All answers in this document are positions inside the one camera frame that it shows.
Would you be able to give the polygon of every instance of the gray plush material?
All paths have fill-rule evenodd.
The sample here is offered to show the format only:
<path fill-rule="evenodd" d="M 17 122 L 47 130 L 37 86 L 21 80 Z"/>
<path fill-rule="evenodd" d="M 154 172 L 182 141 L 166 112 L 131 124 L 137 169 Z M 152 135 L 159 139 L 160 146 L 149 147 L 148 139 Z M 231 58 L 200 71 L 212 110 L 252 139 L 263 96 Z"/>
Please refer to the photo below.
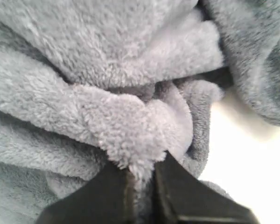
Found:
<path fill-rule="evenodd" d="M 208 12 L 197 0 L 0 0 L 0 224 L 32 223 L 107 160 L 135 175 L 145 220 L 165 151 L 202 173 L 210 107 L 231 76 L 243 100 L 280 125 L 280 11 L 260 32 L 231 12 L 270 8 L 231 3 L 205 1 Z"/>

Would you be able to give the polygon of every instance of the gray fleece fabric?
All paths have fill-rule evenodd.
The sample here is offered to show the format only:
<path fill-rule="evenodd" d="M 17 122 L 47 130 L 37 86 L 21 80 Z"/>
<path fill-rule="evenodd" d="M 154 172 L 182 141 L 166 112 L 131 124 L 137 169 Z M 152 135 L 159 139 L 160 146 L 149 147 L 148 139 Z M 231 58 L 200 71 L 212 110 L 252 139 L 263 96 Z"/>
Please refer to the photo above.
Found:
<path fill-rule="evenodd" d="M 107 160 L 146 220 L 165 151 L 202 173 L 232 81 L 280 125 L 280 0 L 0 0 L 0 224 L 33 223 Z"/>

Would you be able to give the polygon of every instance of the white surface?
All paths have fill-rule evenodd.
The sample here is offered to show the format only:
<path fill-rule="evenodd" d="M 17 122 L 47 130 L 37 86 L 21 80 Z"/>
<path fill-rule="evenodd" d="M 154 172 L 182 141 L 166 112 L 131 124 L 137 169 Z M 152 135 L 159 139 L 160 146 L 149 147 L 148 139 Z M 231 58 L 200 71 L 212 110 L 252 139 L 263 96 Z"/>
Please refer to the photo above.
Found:
<path fill-rule="evenodd" d="M 200 179 L 220 185 L 261 224 L 280 223 L 280 127 L 229 91 L 211 109 L 210 157 Z"/>

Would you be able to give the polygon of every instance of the white background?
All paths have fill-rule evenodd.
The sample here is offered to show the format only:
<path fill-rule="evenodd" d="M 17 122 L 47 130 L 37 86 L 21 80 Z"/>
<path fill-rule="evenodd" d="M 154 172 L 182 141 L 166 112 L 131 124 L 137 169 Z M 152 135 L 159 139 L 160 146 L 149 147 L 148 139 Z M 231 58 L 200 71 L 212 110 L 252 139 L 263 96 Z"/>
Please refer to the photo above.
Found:
<path fill-rule="evenodd" d="M 211 109 L 210 157 L 200 179 L 220 185 L 261 224 L 280 223 L 280 127 L 228 91 Z"/>

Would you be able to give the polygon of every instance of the fuzzy texture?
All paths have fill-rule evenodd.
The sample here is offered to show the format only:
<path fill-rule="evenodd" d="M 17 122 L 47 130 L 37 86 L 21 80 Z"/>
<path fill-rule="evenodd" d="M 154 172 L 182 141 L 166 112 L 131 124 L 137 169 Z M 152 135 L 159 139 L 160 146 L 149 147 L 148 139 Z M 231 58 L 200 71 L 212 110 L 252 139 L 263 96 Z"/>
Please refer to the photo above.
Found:
<path fill-rule="evenodd" d="M 239 22 L 244 13 L 233 13 L 247 1 L 205 1 L 208 11 L 196 4 L 0 0 L 0 222 L 31 223 L 107 160 L 134 174 L 135 211 L 145 221 L 151 174 L 165 151 L 196 178 L 202 173 L 210 107 L 231 75 L 243 100 L 280 124 L 280 11 L 265 18 L 269 7 L 250 5 L 263 19 L 257 31 L 253 13 L 250 26 Z"/>
<path fill-rule="evenodd" d="M 203 0 L 243 101 L 280 126 L 280 0 Z"/>

